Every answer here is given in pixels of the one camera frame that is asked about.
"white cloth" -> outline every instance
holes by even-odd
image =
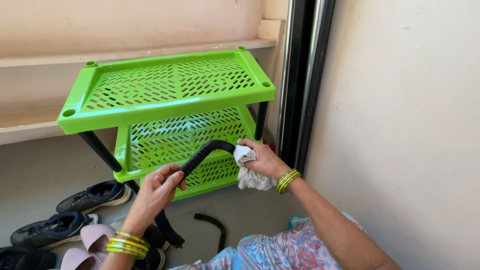
[[[269,190],[276,185],[277,180],[270,177],[263,176],[245,167],[245,162],[257,160],[257,153],[248,146],[237,145],[233,151],[233,157],[237,165],[240,167],[237,179],[239,181],[239,188],[244,189],[256,188],[259,190]]]

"pink slipper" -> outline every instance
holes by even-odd
[[[88,225],[80,231],[82,242],[87,251],[92,254],[101,265],[107,254],[103,251],[108,244],[108,240],[115,237],[112,228],[103,225],[95,224]]]
[[[61,261],[60,270],[98,270],[100,264],[92,254],[86,251],[72,247],[67,250]]]

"black shoe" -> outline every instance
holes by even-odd
[[[145,230],[144,239],[150,244],[151,247],[160,248],[165,251],[170,243],[165,240],[159,228],[155,224],[150,224]]]
[[[132,191],[123,183],[110,180],[93,185],[63,200],[57,206],[58,213],[82,212],[88,214],[100,206],[114,206],[125,203]]]
[[[55,254],[30,248],[0,248],[0,269],[2,270],[46,270],[55,267]]]
[[[136,260],[132,270],[161,270],[165,264],[165,253],[160,248],[151,247],[143,260]]]
[[[38,221],[16,230],[10,237],[10,242],[14,246],[47,250],[66,242],[80,241],[80,229],[97,223],[96,214],[56,214],[46,221]]]

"woman's hand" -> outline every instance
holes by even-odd
[[[269,146],[250,139],[243,139],[238,145],[248,146],[257,152],[256,161],[245,163],[247,169],[277,180],[290,171],[290,167],[277,157]]]
[[[178,164],[170,163],[144,178],[137,198],[122,226],[122,232],[137,237],[143,236],[153,219],[172,201],[175,187],[183,178],[183,172],[178,172],[180,167]],[[180,189],[185,190],[185,181],[180,183]]]

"perforated shelf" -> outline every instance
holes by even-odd
[[[255,122],[246,105],[188,116],[119,127],[115,158],[123,170],[115,178],[143,178],[167,163],[184,164],[206,142],[222,139],[236,144],[253,138]],[[238,166],[232,155],[213,151],[187,177],[187,190],[176,199],[193,196],[237,182]]]
[[[275,87],[245,49],[86,66],[57,119],[66,134],[275,98]]]

